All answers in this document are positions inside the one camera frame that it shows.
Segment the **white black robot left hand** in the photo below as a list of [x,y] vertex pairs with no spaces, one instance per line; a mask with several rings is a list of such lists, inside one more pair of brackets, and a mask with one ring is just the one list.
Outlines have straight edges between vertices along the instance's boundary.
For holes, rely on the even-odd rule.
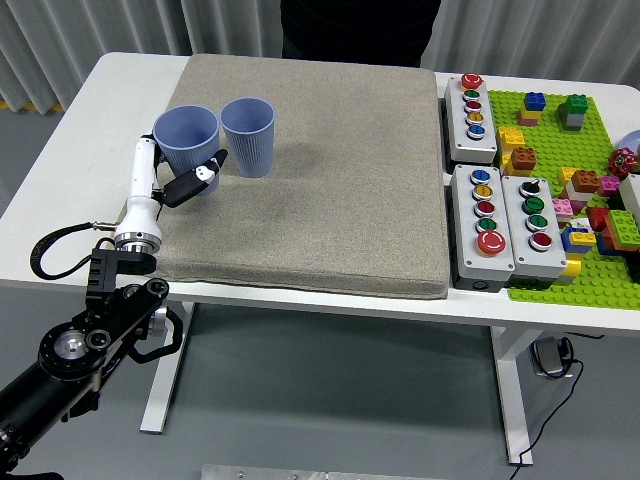
[[220,149],[202,165],[160,188],[156,173],[158,152],[151,136],[141,137],[136,144],[126,214],[114,235],[117,250],[157,252],[162,243],[157,225],[161,207],[178,207],[203,192],[218,177],[228,155],[225,149]]

